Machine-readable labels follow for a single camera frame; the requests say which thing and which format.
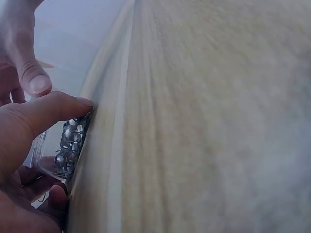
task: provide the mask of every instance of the wooden board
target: wooden board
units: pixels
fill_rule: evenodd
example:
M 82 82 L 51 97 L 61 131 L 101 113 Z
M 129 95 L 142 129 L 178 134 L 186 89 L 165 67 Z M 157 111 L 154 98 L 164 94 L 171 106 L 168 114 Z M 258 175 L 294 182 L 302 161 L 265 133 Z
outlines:
M 308 0 L 128 1 L 82 90 L 68 232 L 310 232 L 310 22 Z

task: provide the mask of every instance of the wooden surface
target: wooden surface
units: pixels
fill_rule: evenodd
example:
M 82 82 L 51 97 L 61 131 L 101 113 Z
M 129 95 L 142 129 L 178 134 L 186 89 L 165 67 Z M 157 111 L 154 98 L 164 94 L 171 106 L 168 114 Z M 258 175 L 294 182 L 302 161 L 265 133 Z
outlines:
M 128 1 L 68 232 L 311 232 L 310 87 L 309 0 Z

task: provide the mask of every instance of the wood grain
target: wood grain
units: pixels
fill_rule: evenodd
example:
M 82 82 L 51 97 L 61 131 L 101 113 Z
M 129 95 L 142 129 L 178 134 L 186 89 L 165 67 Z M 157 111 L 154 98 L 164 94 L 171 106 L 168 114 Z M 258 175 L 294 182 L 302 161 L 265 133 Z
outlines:
M 138 0 L 127 19 L 86 79 L 69 232 L 310 232 L 311 3 Z

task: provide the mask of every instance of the wooden edge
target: wooden edge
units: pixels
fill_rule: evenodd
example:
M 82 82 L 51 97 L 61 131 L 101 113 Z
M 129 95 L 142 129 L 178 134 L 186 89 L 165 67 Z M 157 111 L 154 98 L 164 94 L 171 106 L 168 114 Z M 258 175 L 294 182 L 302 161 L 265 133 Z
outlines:
M 126 26 L 126 21 L 129 17 L 129 13 L 133 10 L 134 4 L 135 0 L 128 0 L 120 10 L 120 13 L 107 33 L 103 45 L 94 58 L 90 70 L 84 80 L 80 92 L 81 97 L 91 99 L 106 64 L 109 62 L 122 38 L 123 28 Z

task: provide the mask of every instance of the finger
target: finger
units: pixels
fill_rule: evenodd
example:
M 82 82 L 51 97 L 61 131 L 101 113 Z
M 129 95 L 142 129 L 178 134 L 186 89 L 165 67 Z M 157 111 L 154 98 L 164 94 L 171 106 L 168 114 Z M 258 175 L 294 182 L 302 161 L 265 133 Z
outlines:
M 27 27 L 13 33 L 7 53 L 18 71 L 21 87 L 31 96 L 43 96 L 51 91 L 52 83 L 34 54 L 34 17 L 20 12 L 20 19 Z
M 22 165 L 32 140 L 39 134 L 59 121 L 83 116 L 91 109 L 90 100 L 61 92 L 1 107 L 0 184 Z
M 14 105 L 11 110 L 23 119 L 32 138 L 59 121 L 65 121 L 85 115 L 92 109 L 92 101 L 76 98 L 62 92 L 51 92 L 34 101 Z
M 25 166 L 20 166 L 17 170 L 20 177 L 21 185 L 28 185 L 38 179 L 39 177 L 43 176 L 41 172 L 38 172 L 35 168 L 28 168 Z
M 0 106 L 11 103 L 10 94 L 6 94 L 0 98 Z
M 60 186 L 61 184 L 62 183 L 58 183 L 50 189 L 49 198 L 38 207 L 38 210 L 48 214 L 48 216 L 55 220 L 60 228 L 63 229 L 68 206 L 68 198 L 64 187 Z
M 11 92 L 12 101 L 13 103 L 25 103 L 25 93 L 24 90 L 21 87 L 15 88 Z
M 47 192 L 59 180 L 51 176 L 44 175 L 29 185 L 23 186 L 23 191 L 30 202 L 37 200 Z

